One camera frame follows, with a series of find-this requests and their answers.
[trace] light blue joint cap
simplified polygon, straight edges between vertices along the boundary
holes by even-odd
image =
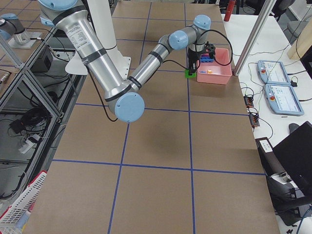
[[[144,112],[143,98],[134,92],[121,96],[115,105],[115,115],[121,121],[131,123],[138,120]]]
[[[17,20],[18,19],[17,15],[15,15],[14,13],[6,13],[0,17],[5,19],[5,20]]]
[[[211,25],[211,19],[206,15],[198,15],[194,19],[194,25],[198,28],[209,30]]]
[[[188,46],[189,38],[187,34],[181,30],[177,30],[169,36],[169,45],[175,50],[181,50]]]
[[[11,38],[11,35],[3,30],[0,29],[0,36],[5,39],[5,40],[9,40]]]
[[[55,27],[55,25],[49,19],[41,17],[41,16],[40,16],[40,19],[41,19],[41,23],[43,25],[50,26],[50,27]]]
[[[38,0],[43,6],[55,10],[66,11],[72,8],[78,0]]]

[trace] pink plastic bin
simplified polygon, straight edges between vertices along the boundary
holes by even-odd
[[[216,48],[215,58],[219,63],[227,64],[230,61],[228,49]],[[215,61],[202,62],[197,70],[197,81],[203,83],[227,84],[231,76],[232,70],[230,64],[222,66]]]

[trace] label sticker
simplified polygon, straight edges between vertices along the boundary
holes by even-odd
[[[260,142],[262,148],[264,149],[264,152],[266,152],[266,153],[273,152],[273,149],[271,148],[271,146],[267,140],[261,140],[259,142]]]
[[[69,40],[72,42],[76,50],[81,50],[83,47],[91,43],[79,25],[69,30],[66,35],[68,36]]]

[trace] white power adapter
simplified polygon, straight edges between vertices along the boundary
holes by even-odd
[[[38,143],[39,139],[41,137],[37,134],[34,134],[30,137],[28,137],[25,141],[25,143],[22,145],[22,147],[19,149],[19,151],[22,153],[22,154],[25,154],[27,153],[35,144]]]

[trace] white table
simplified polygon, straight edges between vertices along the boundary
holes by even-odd
[[[257,16],[247,16],[247,15],[231,15],[229,22],[224,22],[225,30],[227,36],[233,46],[234,54],[240,55],[246,41],[249,37],[249,34],[253,28],[253,25],[257,19]],[[289,45],[287,38],[279,27],[278,23],[274,17],[269,17],[265,26],[263,27],[258,39],[256,40],[255,45],[251,51],[251,54],[257,52],[275,52],[282,50]],[[291,64],[295,60],[290,60],[287,56],[287,52],[290,49],[290,45],[285,49],[285,51],[280,51],[274,54],[263,53],[256,54],[253,56],[248,56],[247,62],[245,63],[241,73],[239,74],[239,81],[247,84],[248,87],[252,88],[255,93],[259,93],[262,90],[262,87],[251,82],[251,76],[249,74],[248,63],[255,62],[259,60],[278,60],[282,61],[284,65]],[[239,56],[234,56],[234,63],[236,64],[239,59]],[[260,80],[256,64],[250,64],[252,79],[254,82],[264,85]],[[287,73],[296,73],[303,71],[305,68],[301,62],[296,62],[292,65],[286,66]],[[294,88],[299,99],[309,99],[312,98],[312,80],[307,72],[300,73],[296,75],[298,77],[298,87]],[[305,121],[312,122],[312,101],[301,102],[302,108],[305,112],[303,116],[294,117],[294,116],[281,116],[274,114],[264,95],[262,96],[260,102],[260,95],[254,96],[254,105],[257,110],[259,110],[260,118],[266,120],[273,128],[273,136],[270,139],[270,142],[273,146],[277,145],[289,134],[288,125],[290,123],[297,123],[301,125]],[[270,127],[260,120],[260,127],[255,128],[254,138],[260,137],[269,137],[271,135]],[[296,228],[286,226],[279,216],[276,216],[281,234],[286,233],[288,229]],[[301,228],[300,234],[311,234],[312,230],[312,218],[305,218]]]

